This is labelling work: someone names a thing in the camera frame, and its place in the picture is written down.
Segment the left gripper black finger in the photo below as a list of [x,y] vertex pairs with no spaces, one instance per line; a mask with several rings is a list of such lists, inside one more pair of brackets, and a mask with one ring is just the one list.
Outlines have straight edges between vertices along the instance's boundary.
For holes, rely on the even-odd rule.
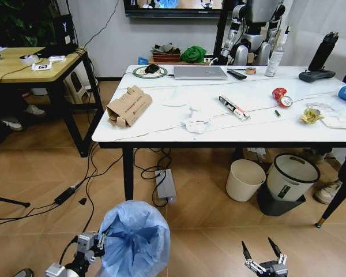
[[100,231],[98,233],[98,243],[97,243],[98,249],[104,249],[104,244],[105,244],[105,240],[107,238],[107,233],[108,233],[108,230]]
[[105,250],[100,249],[98,247],[91,247],[86,253],[85,253],[85,259],[87,261],[95,261],[97,257],[102,257],[105,254]]

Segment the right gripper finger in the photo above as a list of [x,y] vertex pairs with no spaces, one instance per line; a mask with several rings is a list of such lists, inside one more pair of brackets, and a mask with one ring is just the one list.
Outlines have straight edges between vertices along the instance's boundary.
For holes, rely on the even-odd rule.
[[273,240],[270,237],[268,237],[268,241],[277,257],[277,262],[279,264],[286,265],[287,255],[281,252],[280,248],[273,242]]
[[243,248],[243,255],[245,257],[245,266],[256,275],[262,275],[264,273],[264,269],[252,259],[250,252],[245,245],[245,242],[241,241],[241,243]]

